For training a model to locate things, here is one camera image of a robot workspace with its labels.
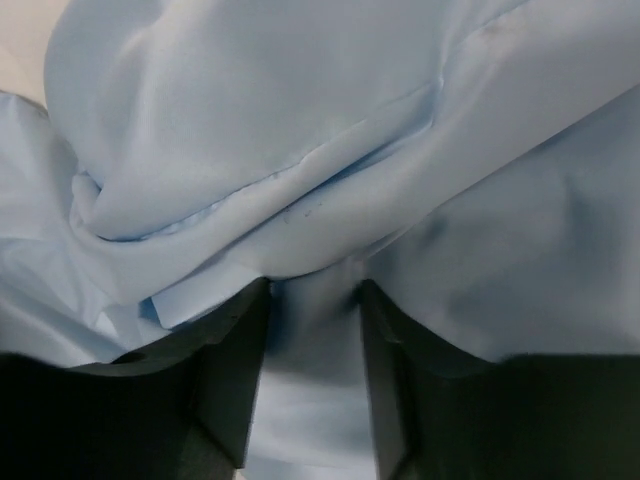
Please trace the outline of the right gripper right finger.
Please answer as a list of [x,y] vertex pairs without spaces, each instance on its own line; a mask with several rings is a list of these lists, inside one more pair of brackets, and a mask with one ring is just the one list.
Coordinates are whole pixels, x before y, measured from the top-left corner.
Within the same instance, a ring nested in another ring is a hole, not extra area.
[[358,292],[381,479],[635,479],[634,355],[477,358]]

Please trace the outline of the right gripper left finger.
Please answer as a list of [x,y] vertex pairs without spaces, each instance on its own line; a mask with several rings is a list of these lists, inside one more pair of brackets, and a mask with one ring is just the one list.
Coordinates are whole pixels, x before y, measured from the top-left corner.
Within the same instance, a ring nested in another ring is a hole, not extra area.
[[111,363],[1,357],[5,479],[231,479],[246,461],[267,339],[258,279]]

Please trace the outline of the light blue pillowcase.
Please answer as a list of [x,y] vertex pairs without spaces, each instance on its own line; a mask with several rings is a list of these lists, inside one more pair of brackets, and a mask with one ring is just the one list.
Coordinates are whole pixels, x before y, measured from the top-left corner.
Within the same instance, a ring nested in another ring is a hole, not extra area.
[[639,354],[635,1],[5,1],[1,349],[270,284],[246,479],[374,479],[361,282],[493,362]]

